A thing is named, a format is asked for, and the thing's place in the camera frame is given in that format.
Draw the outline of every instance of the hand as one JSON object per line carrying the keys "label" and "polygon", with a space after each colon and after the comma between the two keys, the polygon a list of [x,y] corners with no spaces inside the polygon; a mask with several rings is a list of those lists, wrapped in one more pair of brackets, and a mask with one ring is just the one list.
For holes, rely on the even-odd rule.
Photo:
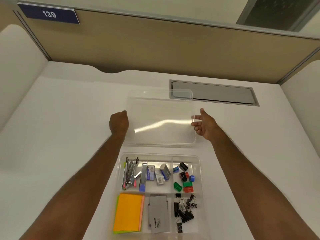
{"label": "hand", "polygon": [[203,136],[206,140],[212,141],[214,136],[214,131],[219,128],[213,117],[208,115],[203,108],[200,109],[201,115],[194,116],[196,120],[202,120],[199,122],[192,122],[191,125],[194,126],[194,130],[199,136]]}
{"label": "hand", "polygon": [[122,111],[119,113],[114,113],[110,117],[109,127],[113,135],[126,136],[127,130],[129,128],[129,120],[127,116],[127,111]]}

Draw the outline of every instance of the white desk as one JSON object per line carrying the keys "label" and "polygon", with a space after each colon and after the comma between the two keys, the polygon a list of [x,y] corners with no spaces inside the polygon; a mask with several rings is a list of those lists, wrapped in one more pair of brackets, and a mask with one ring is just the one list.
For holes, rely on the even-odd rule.
{"label": "white desk", "polygon": [[[260,107],[194,103],[215,117],[320,236],[320,159],[280,86],[140,71],[107,74],[49,62],[0,133],[0,239],[18,239],[91,158],[110,135],[110,115],[126,108],[129,90],[168,88],[170,79],[253,87]],[[152,147],[125,151],[164,153]],[[212,239],[253,239],[207,141],[198,137],[194,148],[166,148],[165,153],[200,158]],[[84,239],[107,238],[114,183],[115,170]]]}

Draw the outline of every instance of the sticky note pad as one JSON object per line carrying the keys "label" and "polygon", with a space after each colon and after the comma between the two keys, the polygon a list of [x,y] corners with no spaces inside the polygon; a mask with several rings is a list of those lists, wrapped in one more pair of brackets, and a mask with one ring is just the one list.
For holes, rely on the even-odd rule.
{"label": "sticky note pad", "polygon": [[113,231],[139,231],[142,195],[121,193]]}

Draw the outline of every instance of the number sign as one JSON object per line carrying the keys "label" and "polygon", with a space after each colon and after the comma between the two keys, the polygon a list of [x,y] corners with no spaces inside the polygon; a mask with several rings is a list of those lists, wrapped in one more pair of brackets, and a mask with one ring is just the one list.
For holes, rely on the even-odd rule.
{"label": "number sign", "polygon": [[24,15],[30,19],[80,24],[75,10],[71,8],[49,7],[30,3],[18,3],[18,6]]}

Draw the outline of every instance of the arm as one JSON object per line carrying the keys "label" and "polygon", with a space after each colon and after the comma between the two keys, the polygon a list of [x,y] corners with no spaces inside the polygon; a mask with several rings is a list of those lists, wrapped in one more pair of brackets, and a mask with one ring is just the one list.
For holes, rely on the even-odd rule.
{"label": "arm", "polygon": [[234,145],[204,109],[193,122],[198,135],[209,140],[223,173],[255,240],[319,240],[280,190]]}
{"label": "arm", "polygon": [[54,195],[20,240],[81,240],[97,209],[128,130],[127,112],[113,114],[112,135]]}

